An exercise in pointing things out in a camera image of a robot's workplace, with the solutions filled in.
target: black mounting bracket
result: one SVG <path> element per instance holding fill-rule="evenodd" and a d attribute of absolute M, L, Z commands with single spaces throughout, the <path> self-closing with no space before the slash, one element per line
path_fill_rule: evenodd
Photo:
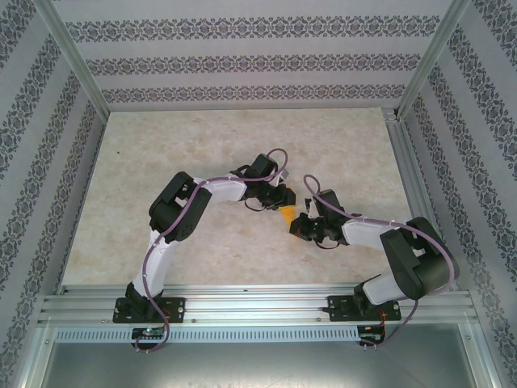
<path fill-rule="evenodd" d="M 158 306 L 166 314 L 169 323 L 183 323 L 185 316 L 184 297 L 161 297 Z M 163 318 L 158 312 L 151 318 L 140 314 L 126 297 L 119 297 L 115 303 L 113 323 L 163 323 Z"/>
<path fill-rule="evenodd" d="M 323 311 L 329 313 L 331 322 L 380 321 L 382 313 L 384 313 L 386 321 L 400 321 L 402 318 L 397 301 L 374 306 L 364 313 L 361 313 L 355 304 L 353 295 L 331 295 L 327 301 L 329 306 L 323 308 Z"/>

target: purple cable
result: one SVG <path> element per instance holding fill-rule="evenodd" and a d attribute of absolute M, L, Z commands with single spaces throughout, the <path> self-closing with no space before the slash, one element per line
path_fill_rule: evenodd
<path fill-rule="evenodd" d="M 178 224 L 181 222 L 181 220 L 185 216 L 185 213 L 188 211 L 188 208 L 191 207 L 191 204 L 192 204 L 192 201 L 194 200 L 195 195 L 197 194 L 197 192 L 205 184 L 210 183 L 210 182 L 222 181 L 222 180 L 232 180 L 232 181 L 235 181 L 235 182 L 260 182 L 260 181 L 263 181 L 263 180 L 274 179 L 277 175 L 281 174 L 285 170 L 285 167 L 288 165 L 288 153 L 283 148 L 274 148 L 273 150 L 271 150 L 271 151 L 269 151 L 267 153 L 267 156 L 271 155 L 272 153 L 274 153 L 276 151 L 280 151 L 280 152 L 284 153 L 285 160 L 284 160 L 284 164 L 282 165 L 282 167 L 277 172 L 275 172 L 274 174 L 271 174 L 271 175 L 268 175 L 268 176 L 264 176 L 262 178 L 239 178 L 237 176 L 235 176 L 235 177 L 218 176 L 216 178 L 210 178 L 210 179 L 204 180 L 203 182 L 200 182 L 194 188 L 194 191 L 192 192 L 190 198 L 188 199 L 187 203 L 183 207 L 183 210 L 178 215 L 178 218 L 176 218 L 176 220 L 172 223 L 171 226 L 169 226 L 169 228 L 165 232 L 161 233 L 156 238 L 156 240 L 154 240 L 153 244 L 151 245 L 151 247 L 149 248 L 149 250 L 145 254 L 144 263 L 142 264 L 142 283 L 144 284 L 145 296 L 149 299 L 149 301 L 151 302 L 151 305 L 153 306 L 153 308 L 162 317 L 163 324 L 164 324 L 164 327 L 166 329 L 166 333 L 167 334 L 163 337 L 163 341 L 160 344 L 156 345 L 154 348 L 146 349 L 146 350 L 138 348 L 138 343 L 140 342 L 141 337 L 137 338 L 137 340 L 135 341 L 135 348 L 137 349 L 137 352 L 145 352 L 146 354 L 151 353 L 151 352 L 156 352 L 158 349 L 160 349 L 163 345 L 166 344 L 167 340 L 169 339 L 169 334 L 170 334 L 169 319 L 167 319 L 165 313 L 162 311 L 162 309 L 160 309 L 158 304 L 154 301 L 153 297 L 151 296 L 151 292 L 149 291 L 149 285 L 147 284 L 147 279 L 146 279 L 146 277 L 147 277 L 147 262 L 149 261 L 149 257 L 151 256 L 151 253 L 153 253 L 154 248 L 158 246 L 158 243 L 160 242 L 160 240 L 163 237 L 167 236 L 172 230 L 174 230 L 174 228 L 176 226 L 178 226 Z"/>
<path fill-rule="evenodd" d="M 374 225 L 381 225 L 381 226 L 395 226 L 397 228 L 401 228 L 401 229 L 405 229 L 405 230 L 408 230 L 412 233 L 415 233 L 416 235 L 426 239 L 429 243 L 431 243 L 432 245 L 434 245 L 436 247 L 436 249 L 438 249 L 439 253 L 442 254 L 443 258 L 445 259 L 445 261 L 447 262 L 447 266 L 448 266 L 448 269 L 449 269 L 449 278 L 448 278 L 448 282 L 447 284 L 442 287 L 441 289 L 438 289 L 436 291 L 434 291 L 433 293 L 431 293 L 432 295 L 436 295 L 436 294 L 439 294 L 439 293 L 442 293 L 443 291 L 446 291 L 448 289 L 451 288 L 452 286 L 452 282 L 454 281 L 454 264 L 452 263 L 452 260 L 451 260 L 451 257 L 449 256 L 449 254 L 447 253 L 447 251 L 436 241 L 434 240 L 430 235 L 428 234 L 425 234 L 423 233 L 421 230 L 418 230 L 418 229 L 415 229 L 414 227 L 412 226 L 409 226 L 409 225 L 406 225 L 406 224 L 401 224 L 399 222 L 394 222 L 394 221 L 384 221 L 384 220 L 376 220 L 375 218 L 367 218 L 367 217 L 357 217 L 357 216 L 354 216 L 353 214 L 349 214 L 349 213 L 346 213 L 344 211 L 342 211 L 341 209 L 338 209 L 337 207 L 333 206 L 332 204 L 329 204 L 327 201 L 323 200 L 310 186 L 309 186 L 309 182 L 307 182 L 307 178 L 310 178 L 312 179 L 314 182 L 316 182 L 317 184 L 317 190 L 320 192 L 321 191 L 321 185 L 320 185 L 320 182 L 319 180 L 317 180 L 317 178 L 314 176 L 314 175 L 311 175 L 311 174 L 307 174 L 307 175 L 304 175 L 304 184 L 305 186 L 307 187 L 307 189 L 310 191 L 310 193 L 312 194 L 312 196 L 314 198 L 316 198 L 317 200 L 319 200 L 320 202 L 322 202 L 325 206 L 327 206 L 329 209 L 332 209 L 334 210 L 335 212 L 339 213 L 339 214 L 342 214 L 343 216 L 347 217 L 347 218 L 350 218 L 352 220 L 356 220 L 356 221 L 363 221 L 363 222 L 367 222 L 367 223 L 370 223 L 370 224 L 374 224 Z M 397 330 L 386 340 L 384 341 L 382 344 L 388 344 L 389 342 L 391 342 L 391 340 L 398 335 L 398 333 L 400 332 L 400 330 L 413 318 L 413 315 L 414 315 L 414 312 L 417 310 L 417 307 L 418 307 L 418 301 L 414 301 L 414 307 L 413 309 L 411 310 L 410 314 L 406 317 L 406 319 L 404 320 L 404 322 L 397 328 Z M 368 341 L 366 339 L 363 339 L 363 342 L 366 342 L 368 344 L 374 344 L 372 341 Z"/>

